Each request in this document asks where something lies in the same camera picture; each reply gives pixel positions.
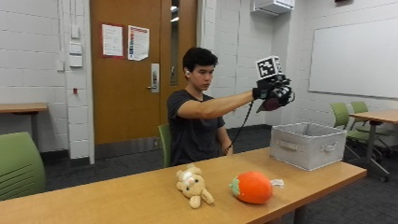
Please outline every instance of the wooden table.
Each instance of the wooden table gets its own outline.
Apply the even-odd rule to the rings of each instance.
[[[382,181],[389,181],[389,171],[382,167],[382,165],[371,158],[373,147],[374,147],[374,138],[375,138],[375,126],[385,123],[398,124],[398,110],[379,110],[370,111],[358,114],[350,114],[352,117],[358,119],[365,119],[370,121],[370,140],[369,140],[369,148],[366,152],[366,158],[360,158],[353,160],[352,162],[365,162],[367,168],[373,170],[378,175],[382,176]]]
[[[32,139],[37,147],[39,147],[37,114],[41,111],[48,111],[48,104],[32,103],[32,104],[0,105],[0,114],[11,113],[16,115],[31,116]]]
[[[193,209],[176,188],[185,165],[129,175],[69,189],[0,202],[3,223],[265,223],[366,176],[366,170],[341,161],[305,171],[269,156],[262,148],[196,162],[214,204]],[[241,202],[229,184],[248,171],[284,179],[265,204]],[[305,223],[302,217],[297,222]]]

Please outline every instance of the black hair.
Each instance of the black hair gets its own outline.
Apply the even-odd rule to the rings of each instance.
[[[182,58],[182,68],[188,68],[189,72],[193,72],[197,65],[216,66],[218,64],[218,57],[212,53],[209,49],[190,48],[186,50]]]

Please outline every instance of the orange ball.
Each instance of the orange ball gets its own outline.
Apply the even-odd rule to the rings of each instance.
[[[273,197],[272,181],[260,172],[238,175],[230,187],[237,198],[246,203],[266,203]]]

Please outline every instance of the plush toy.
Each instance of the plush toy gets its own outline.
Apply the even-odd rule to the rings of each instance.
[[[177,178],[177,189],[181,190],[185,197],[189,198],[189,205],[193,208],[200,207],[200,199],[208,203],[214,202],[213,196],[205,187],[201,169],[196,167],[193,163],[188,164],[185,171],[177,171]]]
[[[273,196],[272,181],[260,172],[240,174],[229,186],[237,198],[246,203],[265,203]]]

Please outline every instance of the man's hand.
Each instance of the man's hand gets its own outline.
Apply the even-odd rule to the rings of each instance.
[[[274,88],[270,84],[270,80],[268,78],[262,78],[257,82],[257,87],[253,88],[253,98],[254,100],[261,99],[265,100],[269,94],[269,91]]]

